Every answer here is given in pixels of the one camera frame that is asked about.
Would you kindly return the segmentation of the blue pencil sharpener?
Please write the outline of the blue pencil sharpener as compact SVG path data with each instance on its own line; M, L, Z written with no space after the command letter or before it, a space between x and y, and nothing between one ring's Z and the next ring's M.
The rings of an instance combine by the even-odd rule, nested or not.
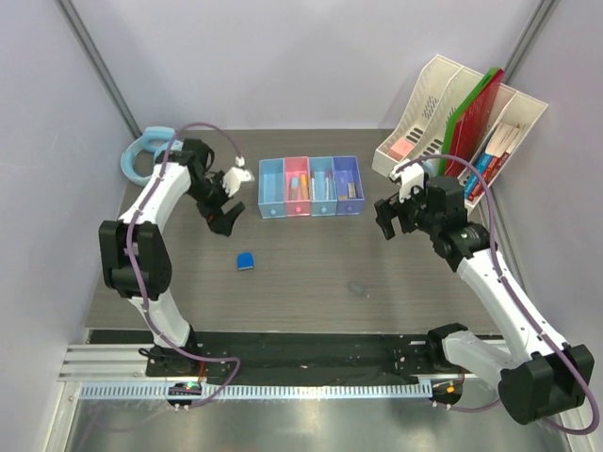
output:
M236 258L236 268L238 271L254 269L254 257L251 252L241 252Z

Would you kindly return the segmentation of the blue capped white marker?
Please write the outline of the blue capped white marker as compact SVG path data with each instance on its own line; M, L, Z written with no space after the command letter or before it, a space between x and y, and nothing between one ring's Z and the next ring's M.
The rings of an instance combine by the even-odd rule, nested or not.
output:
M297 176L293 176L290 179L290 185L289 185L289 199L293 202L299 198L299 186L300 186L300 179Z

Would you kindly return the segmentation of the magenta capped white pen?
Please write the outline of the magenta capped white pen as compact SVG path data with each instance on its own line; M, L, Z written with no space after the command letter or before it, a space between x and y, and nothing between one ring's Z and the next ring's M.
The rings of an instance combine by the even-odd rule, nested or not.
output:
M326 170L325 176L324 176L324 183L325 183L324 199L325 199L325 201L329 201L331 199L330 180L331 180L330 171Z

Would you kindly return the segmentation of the brown capped white pen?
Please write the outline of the brown capped white pen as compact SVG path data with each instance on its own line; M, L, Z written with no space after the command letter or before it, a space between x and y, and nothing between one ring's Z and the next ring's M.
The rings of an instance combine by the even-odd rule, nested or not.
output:
M316 202L318 199L318 191L317 191L317 176L314 171L311 171L311 195L312 202Z

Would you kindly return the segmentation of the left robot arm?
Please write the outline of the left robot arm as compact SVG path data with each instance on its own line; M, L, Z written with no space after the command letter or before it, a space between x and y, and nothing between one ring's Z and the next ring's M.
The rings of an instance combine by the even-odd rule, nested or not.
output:
M163 239L164 226L177 202L188 195L214 234L230 236L245 206L223 207L232 196L224 172L212 171L214 151L202 140L187 138L155 159L148 185L117 220L99 228L105 285L127 299L144 318L154 344L142 350L157 369L193 374L201 353L195 331L180 314L171 294L172 265Z

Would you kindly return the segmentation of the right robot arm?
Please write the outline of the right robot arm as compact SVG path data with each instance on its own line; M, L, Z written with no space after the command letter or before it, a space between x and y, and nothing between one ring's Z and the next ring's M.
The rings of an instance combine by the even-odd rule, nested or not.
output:
M448 324L428 333L430 368L445 372L455 365L475 374L497 390L499 402L520 425L589 404L590 425L564 432L586 435L599 426L600 409L589 387L594 356L585 345L570 345L539 314L504 268L494 229L469 219L457 179L419 175L375 201L374 208L386 239L395 235L395 219L403 233L429 237L435 253L480 299L508 348L502 351L467 327Z

